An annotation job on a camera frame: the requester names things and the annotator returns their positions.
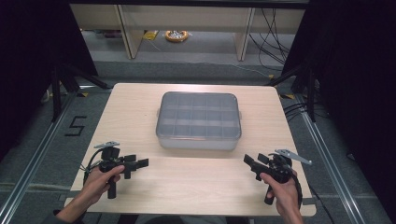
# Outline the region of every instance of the container lid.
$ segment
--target container lid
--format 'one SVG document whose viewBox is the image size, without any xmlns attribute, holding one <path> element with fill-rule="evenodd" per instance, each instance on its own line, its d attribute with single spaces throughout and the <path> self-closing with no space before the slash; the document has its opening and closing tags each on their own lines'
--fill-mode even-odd
<svg viewBox="0 0 396 224">
<path fill-rule="evenodd" d="M 161 139 L 237 140 L 237 99 L 231 93 L 169 91 L 163 95 L 156 134 Z"/>
</svg>

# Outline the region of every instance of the gray storage bin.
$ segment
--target gray storage bin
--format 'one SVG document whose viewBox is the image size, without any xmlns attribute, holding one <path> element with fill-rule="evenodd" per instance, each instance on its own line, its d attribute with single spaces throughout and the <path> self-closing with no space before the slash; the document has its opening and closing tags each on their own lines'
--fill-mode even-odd
<svg viewBox="0 0 396 224">
<path fill-rule="evenodd" d="M 165 148 L 232 150 L 241 137 L 237 99 L 230 93 L 169 91 L 156 134 Z"/>
</svg>

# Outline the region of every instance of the wooden table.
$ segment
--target wooden table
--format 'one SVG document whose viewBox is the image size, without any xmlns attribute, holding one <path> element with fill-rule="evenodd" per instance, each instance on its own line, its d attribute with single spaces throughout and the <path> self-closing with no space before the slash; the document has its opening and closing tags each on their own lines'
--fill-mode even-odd
<svg viewBox="0 0 396 224">
<path fill-rule="evenodd" d="M 162 148 L 155 133 L 158 110 L 167 91 L 228 92 L 236 96 L 242 136 L 232 151 Z M 117 198 L 104 195 L 90 212 L 122 214 L 278 216 L 275 204 L 263 202 L 267 185 L 243 162 L 275 149 L 296 152 L 276 89 L 258 86 L 117 84 L 107 102 L 82 164 L 96 145 L 120 142 L 120 156 L 149 158 L 149 167 L 117 183 Z M 311 198 L 302 165 L 294 161 L 304 198 Z M 71 190 L 82 188 L 79 171 Z M 303 205 L 303 216 L 316 213 Z"/>
</svg>

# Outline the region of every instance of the black handle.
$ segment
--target black handle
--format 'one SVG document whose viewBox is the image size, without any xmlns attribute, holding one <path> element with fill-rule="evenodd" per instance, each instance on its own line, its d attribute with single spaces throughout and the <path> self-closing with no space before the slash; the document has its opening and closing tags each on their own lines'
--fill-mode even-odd
<svg viewBox="0 0 396 224">
<path fill-rule="evenodd" d="M 107 183 L 110 185 L 110 189 L 107 191 L 107 198 L 115 199 L 117 197 L 117 186 L 116 182 L 114 181 L 114 176 L 111 176 Z"/>
<path fill-rule="evenodd" d="M 271 198 L 268 198 L 268 197 L 267 197 L 267 195 L 268 195 L 268 192 L 269 192 L 269 191 L 271 191 L 271 190 L 272 190 L 271 186 L 268 186 L 267 193 L 265 194 L 265 199 L 264 199 L 264 202 L 265 202 L 266 204 L 268 204 L 268 205 L 272 205 L 272 204 L 273 204 L 273 202 L 274 202 L 274 196 L 273 196 L 273 197 L 271 197 Z"/>
</svg>

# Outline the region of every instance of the human hand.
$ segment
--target human hand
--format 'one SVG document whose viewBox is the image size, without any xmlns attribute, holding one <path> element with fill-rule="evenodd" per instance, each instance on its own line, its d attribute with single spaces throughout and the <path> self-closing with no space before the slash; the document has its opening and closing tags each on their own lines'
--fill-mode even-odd
<svg viewBox="0 0 396 224">
<path fill-rule="evenodd" d="M 56 217 L 66 222 L 74 222 L 110 188 L 107 183 L 110 177 L 115 176 L 115 182 L 120 180 L 120 173 L 124 168 L 123 165 L 116 166 L 106 173 L 102 173 L 99 167 L 93 168 L 81 192 Z"/>
<path fill-rule="evenodd" d="M 285 223 L 303 223 L 294 180 L 290 178 L 288 182 L 280 184 L 268 174 L 261 173 L 260 177 L 264 183 L 272 187 L 266 197 L 276 197 L 276 210 L 283 217 Z"/>
</svg>

